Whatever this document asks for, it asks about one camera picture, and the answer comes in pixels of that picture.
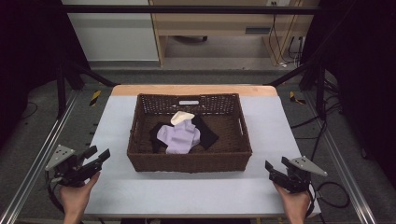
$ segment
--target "white cloth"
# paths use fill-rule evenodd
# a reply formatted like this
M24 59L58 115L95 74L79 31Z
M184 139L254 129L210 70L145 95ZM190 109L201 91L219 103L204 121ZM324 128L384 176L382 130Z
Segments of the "white cloth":
M194 115L191 113L187 113L184 111L177 111L176 114L171 118L171 123L173 125L177 125L185 119L193 119L193 118L194 118Z

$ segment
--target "gray floor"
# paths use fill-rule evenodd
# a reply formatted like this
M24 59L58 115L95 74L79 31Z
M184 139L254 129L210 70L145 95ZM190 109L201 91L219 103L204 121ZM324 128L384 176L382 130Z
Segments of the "gray floor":
M262 84L286 74L293 66L292 63L287 68L272 66L260 38L210 36L206 42L184 37L172 38L163 67L137 66L134 70L130 67L123 67L120 70L119 66L111 69L98 66L95 67L95 71L122 84ZM291 91L295 93L297 99L309 100L310 97L315 97L314 90L304 92L299 90L300 78L291 79L276 88L290 126L315 116L309 104L301 105L290 101ZM331 75L328 75L328 78L334 81ZM111 88L101 85L90 77L84 76L84 80L87 84L82 91L78 92L76 106L56 140L56 144L68 145L71 148L86 148L92 140L95 124L100 120ZM89 106L93 92L97 90L101 90L102 93L96 105ZM74 94L69 89L67 93L68 95ZM29 118L21 120L0 150L0 213L3 213L12 201L55 122L58 106L56 94L55 82L31 91L29 101L37 105L37 111ZM336 103L337 98L332 98L329 100L328 107ZM29 104L23 116L28 116L34 111L35 105ZM327 122L326 134L333 139L335 146L340 150L376 222L396 223L396 217L393 215L396 207L396 192L393 186L382 174L375 161L362 158L360 145L338 109L328 115ZM311 138L318 136L319 123L320 121L315 121L292 129L303 155L312 154L315 139ZM343 183L330 155L332 151L330 147L322 137L314 162L326 170L329 176L324 178L314 175L315 188L325 181ZM32 219L39 220L37 223L44 223L42 219L62 219L62 214L51 204L47 192L42 189L44 185L44 176L40 175L19 213L20 223L29 218L31 223ZM324 199L337 204L343 203L346 199L345 193L333 186L324 187L321 193ZM357 215L359 207L356 204L339 209L321 200L318 202L327 223L361 223ZM319 217L312 217L307 222L320 223L321 220ZM262 223L279 223L279 220L277 218L265 219Z

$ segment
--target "wooden table edge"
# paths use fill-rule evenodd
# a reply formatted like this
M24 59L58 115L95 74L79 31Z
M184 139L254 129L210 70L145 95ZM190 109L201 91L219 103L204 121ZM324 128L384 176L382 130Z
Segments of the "wooden table edge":
M145 94L199 95L238 93L245 96L277 96L273 86L257 85L118 85L112 96Z

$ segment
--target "white tabletop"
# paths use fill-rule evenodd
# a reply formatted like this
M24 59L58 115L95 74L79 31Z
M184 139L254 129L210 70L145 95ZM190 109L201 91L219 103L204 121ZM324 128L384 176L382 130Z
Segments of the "white tabletop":
M253 154L245 172L137 173L126 151L136 96L111 95L92 146L110 149L85 214L96 217L276 217L282 202L265 161L301 157L278 96L240 96ZM320 213L316 204L314 214Z

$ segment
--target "hand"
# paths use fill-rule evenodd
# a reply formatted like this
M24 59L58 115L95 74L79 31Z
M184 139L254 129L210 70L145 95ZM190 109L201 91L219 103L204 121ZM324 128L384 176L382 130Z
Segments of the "hand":
M100 172L93 175L90 181L81 188L72 188L62 186L60 194L62 202L64 203L64 223L74 224L79 223L88 201L93 186L99 178Z
M306 210L308 209L310 202L308 192L288 193L278 184L274 183L274 186L282 198L283 209L285 210L285 214L289 222L291 224L304 223Z

